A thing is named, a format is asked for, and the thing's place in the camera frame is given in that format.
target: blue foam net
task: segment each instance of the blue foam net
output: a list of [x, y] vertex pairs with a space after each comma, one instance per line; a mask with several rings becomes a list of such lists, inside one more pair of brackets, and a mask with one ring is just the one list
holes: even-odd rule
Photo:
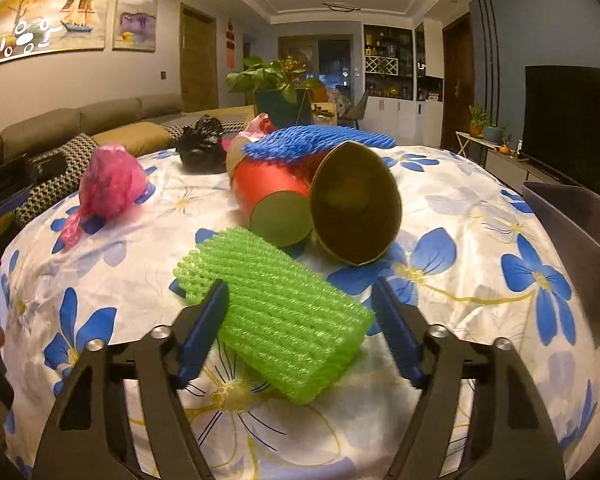
[[386, 135], [368, 134], [346, 126], [292, 126], [278, 130], [242, 150], [257, 160], [295, 162], [304, 156], [332, 150], [337, 145], [354, 140], [369, 148], [389, 149], [395, 141]]

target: green foam mesh sleeve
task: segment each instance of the green foam mesh sleeve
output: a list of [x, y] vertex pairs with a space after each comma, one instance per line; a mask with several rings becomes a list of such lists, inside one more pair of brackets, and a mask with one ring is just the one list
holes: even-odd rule
[[298, 403], [340, 377], [374, 320], [363, 305], [242, 228], [207, 239], [173, 273], [193, 303], [216, 279], [227, 282], [219, 338]]

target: tv stand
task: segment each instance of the tv stand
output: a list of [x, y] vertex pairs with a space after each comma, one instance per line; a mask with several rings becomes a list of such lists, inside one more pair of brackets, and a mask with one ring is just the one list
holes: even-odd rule
[[525, 182], [560, 183], [557, 177], [536, 168], [527, 160], [489, 150], [484, 169], [518, 193], [522, 193]]

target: metal screw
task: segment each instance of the metal screw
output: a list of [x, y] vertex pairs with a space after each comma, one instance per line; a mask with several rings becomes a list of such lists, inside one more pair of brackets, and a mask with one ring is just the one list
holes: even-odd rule
[[89, 352], [97, 352], [105, 347], [106, 343], [104, 339], [92, 339], [87, 343], [87, 350]]
[[431, 325], [429, 327], [429, 335], [431, 335], [432, 337], [437, 337], [439, 339], [444, 339], [449, 335], [449, 330], [446, 329], [446, 326]]
[[160, 325], [151, 330], [151, 337], [154, 339], [166, 339], [171, 335], [171, 328], [166, 325]]
[[511, 350], [513, 348], [513, 343], [511, 341], [509, 341], [506, 337], [499, 337], [496, 339], [496, 341], [493, 342], [493, 344], [496, 346], [496, 348], [499, 348], [500, 350]]

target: black tv screen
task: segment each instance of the black tv screen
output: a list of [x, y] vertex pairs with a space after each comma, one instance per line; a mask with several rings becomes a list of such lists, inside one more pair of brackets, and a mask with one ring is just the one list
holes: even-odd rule
[[521, 151], [600, 195], [600, 68], [526, 67]]

